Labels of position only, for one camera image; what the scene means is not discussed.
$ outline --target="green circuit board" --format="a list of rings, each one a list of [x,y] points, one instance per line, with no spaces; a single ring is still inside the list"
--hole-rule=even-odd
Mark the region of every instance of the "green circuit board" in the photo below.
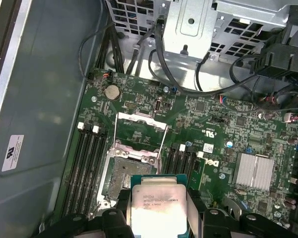
[[[113,73],[113,78],[103,79],[105,72],[102,69],[94,70],[96,83],[87,84],[77,117],[77,123],[83,122],[85,126],[96,125],[105,131],[100,146],[103,150],[98,152],[100,159],[95,165],[90,162],[92,172],[96,175],[92,180],[88,178],[87,173],[84,174],[84,171],[73,172],[77,145],[83,143],[80,142],[83,139],[76,130],[56,204],[57,218],[64,214],[71,176],[86,177],[82,178],[80,183],[82,185],[78,185],[81,187],[77,189],[77,194],[85,189],[87,183],[96,184],[89,188],[92,190],[90,202],[86,204],[81,202],[84,212],[90,213],[94,210],[97,204],[95,194],[106,151],[113,144],[116,114],[122,112],[130,115],[134,113],[150,115],[155,121],[168,125],[161,152],[162,173],[170,171],[167,167],[170,166],[168,160],[171,159],[172,147],[181,144],[186,145],[186,149],[190,147],[195,156],[194,163],[189,168],[188,186],[198,189],[208,206],[216,206],[224,197],[230,197],[242,202],[247,210],[271,220],[274,219],[275,212],[280,212],[282,217],[288,219],[290,209],[283,206],[283,202],[285,196],[291,193],[290,173],[296,151],[295,146],[289,145],[287,140],[298,136],[298,121],[284,123],[284,114],[281,113],[273,113],[269,120],[263,118],[263,112],[237,114],[224,108],[218,97],[190,98],[171,89],[164,92],[164,86],[158,82],[119,73]],[[116,85],[119,88],[120,95],[117,100],[110,101],[106,98],[104,89],[109,85]],[[252,105],[248,102],[227,99],[226,103],[239,110],[252,109]],[[137,150],[153,151],[161,146],[163,130],[141,122],[119,120],[116,139]],[[227,147],[228,142],[232,144],[231,148]],[[196,157],[198,152],[202,152],[202,158]],[[247,188],[234,183],[233,176],[240,153],[262,155],[274,160],[269,191]],[[218,161],[217,166],[212,163],[214,161]],[[83,163],[84,168],[88,168],[88,165],[89,162]],[[114,170],[112,161],[109,167]],[[105,186],[110,187],[108,180],[111,177],[107,177]],[[83,196],[77,198],[76,203],[80,203],[79,199],[83,199]]]

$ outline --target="heatsink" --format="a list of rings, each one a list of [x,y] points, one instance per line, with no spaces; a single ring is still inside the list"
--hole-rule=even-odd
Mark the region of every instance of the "heatsink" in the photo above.
[[[274,160],[260,155],[239,153],[233,182],[242,186],[268,191]]]

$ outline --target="motherboard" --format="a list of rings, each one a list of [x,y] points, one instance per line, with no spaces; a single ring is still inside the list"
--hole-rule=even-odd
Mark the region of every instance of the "motherboard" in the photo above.
[[[90,74],[55,208],[94,216],[114,206],[135,174],[186,174],[209,207],[225,198],[287,228],[298,191],[298,120],[238,114],[217,96],[190,98],[175,88],[102,69]],[[251,103],[226,99],[237,110]]]

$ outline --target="cpu socket lever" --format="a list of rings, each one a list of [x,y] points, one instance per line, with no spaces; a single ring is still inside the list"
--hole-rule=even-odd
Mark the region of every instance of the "cpu socket lever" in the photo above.
[[[161,141],[161,145],[159,149],[151,151],[146,150],[134,150],[131,146],[126,146],[120,143],[119,140],[116,139],[117,136],[117,129],[118,129],[118,120],[125,119],[130,120],[133,122],[144,121],[148,126],[157,127],[163,130],[163,138]],[[165,136],[168,131],[168,125],[163,122],[155,121],[151,116],[142,114],[142,113],[135,113],[135,114],[126,114],[126,113],[117,113],[115,119],[115,130],[114,130],[114,144],[110,150],[114,151],[115,156],[119,156],[122,158],[133,158],[139,160],[143,163],[148,163],[153,165],[157,168],[157,173],[160,173],[161,167],[161,150],[164,143]]]

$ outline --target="white label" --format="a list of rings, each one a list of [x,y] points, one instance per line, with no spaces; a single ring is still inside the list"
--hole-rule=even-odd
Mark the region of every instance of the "white label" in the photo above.
[[[18,163],[20,150],[22,146],[24,135],[12,135],[10,137],[9,145],[6,150],[2,172],[14,170]]]
[[[205,143],[204,146],[203,146],[203,152],[207,152],[207,153],[212,154],[213,153],[213,148],[214,148],[214,145]]]

